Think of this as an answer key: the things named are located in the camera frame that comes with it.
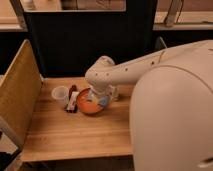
white cup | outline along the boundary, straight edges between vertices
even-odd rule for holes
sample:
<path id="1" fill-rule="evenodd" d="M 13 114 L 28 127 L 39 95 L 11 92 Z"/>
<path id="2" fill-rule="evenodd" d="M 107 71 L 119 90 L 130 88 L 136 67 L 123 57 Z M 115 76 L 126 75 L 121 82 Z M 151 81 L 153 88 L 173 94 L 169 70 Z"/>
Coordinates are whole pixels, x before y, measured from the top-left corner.
<path id="1" fill-rule="evenodd" d="M 69 102 L 69 89 L 65 86 L 58 86 L 52 90 L 52 98 L 57 100 L 64 109 Z"/>

wooden table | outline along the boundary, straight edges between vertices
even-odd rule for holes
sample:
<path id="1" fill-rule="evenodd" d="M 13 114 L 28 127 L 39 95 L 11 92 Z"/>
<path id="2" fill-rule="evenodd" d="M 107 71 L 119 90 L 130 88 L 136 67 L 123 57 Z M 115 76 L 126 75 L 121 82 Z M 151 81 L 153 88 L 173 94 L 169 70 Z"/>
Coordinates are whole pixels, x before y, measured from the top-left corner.
<path id="1" fill-rule="evenodd" d="M 47 78 L 35 105 L 21 153 L 23 162 L 124 156 L 132 154 L 129 101 L 133 86 L 119 86 L 119 100 L 95 116 L 67 113 L 51 98 L 54 87 L 76 84 L 88 88 L 84 78 Z"/>

white robot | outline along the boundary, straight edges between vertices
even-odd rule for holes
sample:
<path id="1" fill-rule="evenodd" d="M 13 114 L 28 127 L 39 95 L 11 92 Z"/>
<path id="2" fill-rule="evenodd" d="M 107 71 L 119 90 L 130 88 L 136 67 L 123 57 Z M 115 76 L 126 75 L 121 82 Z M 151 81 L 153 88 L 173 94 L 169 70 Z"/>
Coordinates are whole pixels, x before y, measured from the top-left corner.
<path id="1" fill-rule="evenodd" d="M 213 170 L 213 41 L 164 49 L 115 65 L 103 56 L 86 72 L 103 97 L 136 84 L 130 131 L 136 171 Z"/>

